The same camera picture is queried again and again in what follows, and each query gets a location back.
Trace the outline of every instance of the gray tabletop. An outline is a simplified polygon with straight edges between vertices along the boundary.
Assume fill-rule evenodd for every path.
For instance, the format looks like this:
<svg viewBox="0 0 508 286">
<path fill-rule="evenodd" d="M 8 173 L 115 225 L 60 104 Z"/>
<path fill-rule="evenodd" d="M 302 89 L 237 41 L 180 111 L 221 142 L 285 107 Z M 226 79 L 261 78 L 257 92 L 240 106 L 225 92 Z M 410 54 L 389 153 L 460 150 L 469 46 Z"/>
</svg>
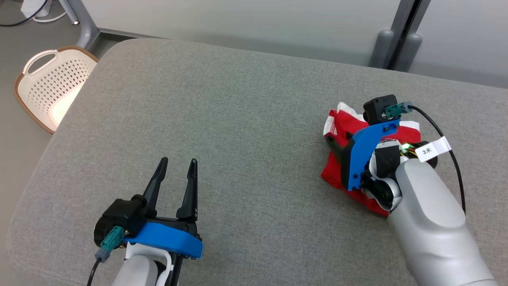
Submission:
<svg viewBox="0 0 508 286">
<path fill-rule="evenodd" d="M 174 217 L 199 162 L 204 253 L 180 285 L 414 285 L 386 220 L 320 178 L 322 129 L 339 101 L 395 94 L 438 122 L 464 177 L 467 220 L 508 284 L 508 91 L 366 67 L 160 39 L 101 59 L 24 191 L 8 252 L 26 285 L 83 285 L 92 231 L 116 199 L 141 193 L 170 159 L 159 214 Z M 421 123 L 424 139 L 438 135 Z M 458 196 L 448 155 L 437 172 Z M 95 285 L 122 265 L 116 250 Z"/>
</svg>

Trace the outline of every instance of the white cable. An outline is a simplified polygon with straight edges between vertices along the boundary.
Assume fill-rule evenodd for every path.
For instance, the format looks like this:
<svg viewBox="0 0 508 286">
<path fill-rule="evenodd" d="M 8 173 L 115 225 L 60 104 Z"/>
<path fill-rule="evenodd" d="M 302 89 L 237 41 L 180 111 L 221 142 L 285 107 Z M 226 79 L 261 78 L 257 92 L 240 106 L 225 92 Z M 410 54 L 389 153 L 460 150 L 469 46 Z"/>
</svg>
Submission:
<svg viewBox="0 0 508 286">
<path fill-rule="evenodd" d="M 37 23 L 49 23 L 49 22 L 54 22 L 54 21 L 57 21 L 58 19 L 64 17 L 65 15 L 67 15 L 67 12 L 64 12 L 63 14 L 61 14 L 60 16 L 56 17 L 56 18 L 53 18 L 53 19 L 48 19 L 48 20 L 39 20 L 37 18 L 33 18 L 35 22 Z"/>
</svg>

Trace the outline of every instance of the white plastic basket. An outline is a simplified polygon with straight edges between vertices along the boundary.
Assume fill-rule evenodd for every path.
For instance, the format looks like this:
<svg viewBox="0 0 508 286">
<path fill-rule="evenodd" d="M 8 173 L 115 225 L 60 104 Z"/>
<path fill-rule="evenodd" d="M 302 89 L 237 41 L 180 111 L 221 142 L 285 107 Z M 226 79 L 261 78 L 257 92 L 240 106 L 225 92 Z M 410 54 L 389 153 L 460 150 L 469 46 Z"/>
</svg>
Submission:
<svg viewBox="0 0 508 286">
<path fill-rule="evenodd" d="M 34 62 L 50 54 L 55 57 L 28 72 Z M 14 96 L 35 122 L 53 134 L 98 61 L 78 46 L 38 53 L 16 80 Z"/>
</svg>

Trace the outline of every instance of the white cable label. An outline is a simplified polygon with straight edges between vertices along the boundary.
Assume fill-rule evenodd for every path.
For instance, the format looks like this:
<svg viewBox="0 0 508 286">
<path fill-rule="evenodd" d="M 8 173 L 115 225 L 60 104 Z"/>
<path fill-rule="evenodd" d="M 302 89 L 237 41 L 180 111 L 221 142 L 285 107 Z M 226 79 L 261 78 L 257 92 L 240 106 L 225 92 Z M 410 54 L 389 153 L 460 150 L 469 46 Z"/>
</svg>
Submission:
<svg viewBox="0 0 508 286">
<path fill-rule="evenodd" d="M 446 153 L 451 149 L 452 147 L 450 147 L 448 140 L 446 140 L 446 137 L 443 136 L 434 142 L 417 148 L 415 152 L 420 162 L 425 162 L 436 157 L 439 154 Z"/>
</svg>

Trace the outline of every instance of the blue bracket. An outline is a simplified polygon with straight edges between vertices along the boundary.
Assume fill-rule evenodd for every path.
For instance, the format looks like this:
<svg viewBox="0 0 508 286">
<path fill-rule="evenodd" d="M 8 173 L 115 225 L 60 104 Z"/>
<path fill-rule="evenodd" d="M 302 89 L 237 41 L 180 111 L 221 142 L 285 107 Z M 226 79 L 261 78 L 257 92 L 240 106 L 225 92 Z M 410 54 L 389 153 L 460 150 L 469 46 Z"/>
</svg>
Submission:
<svg viewBox="0 0 508 286">
<path fill-rule="evenodd" d="M 381 138 L 396 133 L 399 125 L 400 118 L 368 126 L 353 135 L 345 148 L 345 153 L 351 151 L 347 159 L 349 162 L 345 162 L 349 164 L 349 170 L 343 170 L 343 175 L 346 175 L 347 179 L 344 180 L 343 177 L 342 181 L 347 181 L 345 186 L 347 190 L 360 189 L 360 174 L 364 171 L 365 164 L 370 161 L 372 152 Z"/>
<path fill-rule="evenodd" d="M 196 259 L 200 259 L 203 254 L 203 242 L 199 239 L 156 222 L 147 222 L 135 238 L 125 238 L 123 241 L 141 243 Z"/>
</svg>

